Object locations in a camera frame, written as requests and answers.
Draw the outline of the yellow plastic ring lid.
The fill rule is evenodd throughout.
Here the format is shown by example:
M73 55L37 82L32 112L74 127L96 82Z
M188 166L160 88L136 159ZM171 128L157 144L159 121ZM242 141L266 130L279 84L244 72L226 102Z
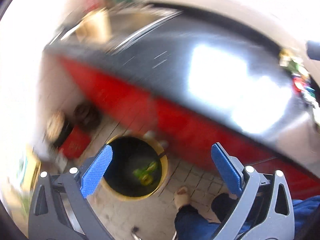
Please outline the yellow plastic ring lid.
M153 172L158 168L158 164L155 161L149 163L144 168L135 169L132 174L139 180L143 186L148 186L153 183Z

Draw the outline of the red square container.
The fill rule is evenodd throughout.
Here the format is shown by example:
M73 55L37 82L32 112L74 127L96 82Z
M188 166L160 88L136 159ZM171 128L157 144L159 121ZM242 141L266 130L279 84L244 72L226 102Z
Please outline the red square container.
M90 142L91 137L75 126L58 150L69 160L78 159Z

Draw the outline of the yellow-rimmed black trash bin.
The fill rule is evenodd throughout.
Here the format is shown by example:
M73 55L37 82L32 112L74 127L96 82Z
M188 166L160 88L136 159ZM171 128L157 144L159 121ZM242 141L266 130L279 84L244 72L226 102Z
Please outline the yellow-rimmed black trash bin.
M112 147L113 159L107 168L102 186L121 201L139 201L154 194L168 175L168 158L164 147L148 134L128 133L106 142ZM152 161L158 168L153 172L153 183L143 186L132 174Z

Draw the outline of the red cabinet door right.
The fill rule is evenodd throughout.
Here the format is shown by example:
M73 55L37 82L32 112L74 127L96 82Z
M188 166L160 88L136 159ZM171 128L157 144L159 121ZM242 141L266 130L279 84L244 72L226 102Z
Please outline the red cabinet door right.
M103 113L135 132L158 132L161 139L169 142L170 150L183 160L209 171L214 168L211 147L219 142L230 155L243 164L253 165L259 172L282 170L293 198L319 194L318 178L269 147L89 64L65 56L58 59Z

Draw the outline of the floral lid clay pot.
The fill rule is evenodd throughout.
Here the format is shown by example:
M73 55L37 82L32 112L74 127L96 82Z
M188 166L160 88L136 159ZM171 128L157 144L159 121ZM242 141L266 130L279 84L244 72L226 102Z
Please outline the floral lid clay pot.
M74 126L63 111L55 112L47 121L46 138L55 147L63 145Z

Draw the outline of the person's dark trouser leg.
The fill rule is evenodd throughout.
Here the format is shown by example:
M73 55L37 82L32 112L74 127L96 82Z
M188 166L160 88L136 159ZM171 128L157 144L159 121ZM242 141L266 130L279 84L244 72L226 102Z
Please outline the person's dark trouser leg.
M214 198L211 210L220 222L229 214L236 200L229 194L222 193ZM178 210L175 218L175 229L178 239L211 239L220 223L211 223L199 214L198 210L191 204Z

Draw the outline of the dark brown jar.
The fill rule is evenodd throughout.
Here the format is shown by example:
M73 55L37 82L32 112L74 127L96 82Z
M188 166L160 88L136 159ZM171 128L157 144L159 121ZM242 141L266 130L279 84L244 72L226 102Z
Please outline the dark brown jar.
M96 129L102 120L102 115L90 102L78 104L73 112L75 123L84 131L90 132Z

